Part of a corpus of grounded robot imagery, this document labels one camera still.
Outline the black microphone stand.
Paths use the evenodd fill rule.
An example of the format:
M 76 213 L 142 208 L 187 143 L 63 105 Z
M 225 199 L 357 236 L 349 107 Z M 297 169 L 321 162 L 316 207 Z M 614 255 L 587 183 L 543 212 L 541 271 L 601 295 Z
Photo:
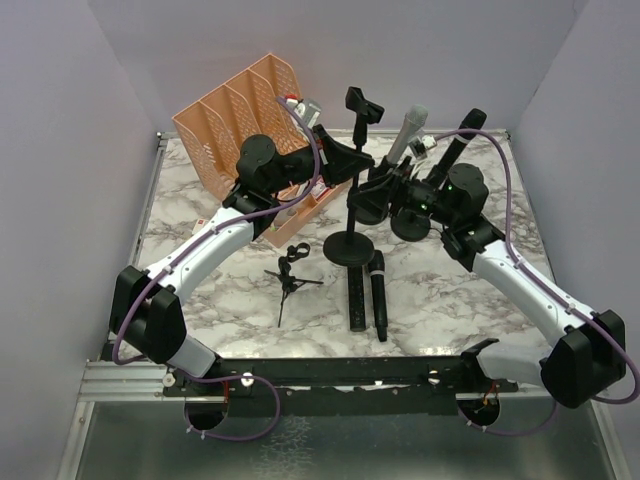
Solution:
M 427 216 L 407 209 L 400 210 L 392 217 L 390 225 L 392 232 L 407 242 L 422 241 L 431 230 L 431 221 Z
M 351 201 L 356 220 L 365 225 L 377 225 L 386 216 L 390 179 L 380 183 L 366 181 L 357 188 Z
M 350 86 L 345 96 L 345 106 L 356 114 L 352 140 L 355 150 L 362 152 L 367 143 L 368 126 L 378 124 L 384 108 L 367 100 L 361 88 Z M 374 256 L 373 242 L 356 231 L 356 207 L 353 200 L 358 192 L 359 174 L 352 178 L 347 196 L 347 226 L 344 231 L 328 236 L 323 244 L 323 254 L 332 263 L 344 267 L 363 267 Z

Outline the black microphone grey band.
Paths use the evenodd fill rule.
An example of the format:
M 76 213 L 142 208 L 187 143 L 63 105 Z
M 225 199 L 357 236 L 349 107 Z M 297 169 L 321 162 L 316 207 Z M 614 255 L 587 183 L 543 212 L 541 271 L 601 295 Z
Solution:
M 462 120 L 459 129 L 481 130 L 486 122 L 487 114 L 478 108 L 473 108 Z M 474 133 L 456 134 L 453 140 L 441 157 L 440 161 L 434 165 L 426 177 L 426 183 L 439 188 L 445 181 L 449 169 L 458 160 L 462 152 L 472 139 Z

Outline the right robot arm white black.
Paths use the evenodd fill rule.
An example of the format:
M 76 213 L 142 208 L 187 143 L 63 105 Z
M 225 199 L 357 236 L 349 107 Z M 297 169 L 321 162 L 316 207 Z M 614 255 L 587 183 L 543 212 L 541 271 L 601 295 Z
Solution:
M 468 356 L 484 377 L 542 386 L 561 405 L 576 408 L 625 376 L 623 320 L 575 300 L 507 244 L 482 213 L 489 190 L 476 166 L 453 166 L 441 184 L 413 179 L 410 172 L 402 164 L 363 184 L 352 200 L 358 219 L 390 219 L 394 234 L 408 242 L 424 239 L 439 223 L 447 254 L 504 294 L 548 344 L 483 342 Z

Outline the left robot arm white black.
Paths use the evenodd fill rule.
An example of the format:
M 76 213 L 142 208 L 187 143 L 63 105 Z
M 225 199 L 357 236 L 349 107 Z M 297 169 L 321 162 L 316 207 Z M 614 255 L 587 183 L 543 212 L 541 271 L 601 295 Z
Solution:
M 340 185 L 374 165 L 371 155 L 333 139 L 322 126 L 310 129 L 307 146 L 278 152 L 267 135 L 244 140 L 237 178 L 213 218 L 162 260 L 140 270 L 127 266 L 116 279 L 109 329 L 140 355 L 203 378 L 219 356 L 191 337 L 182 307 L 193 291 L 236 251 L 261 236 L 277 214 L 292 207 L 278 195 L 318 180 Z

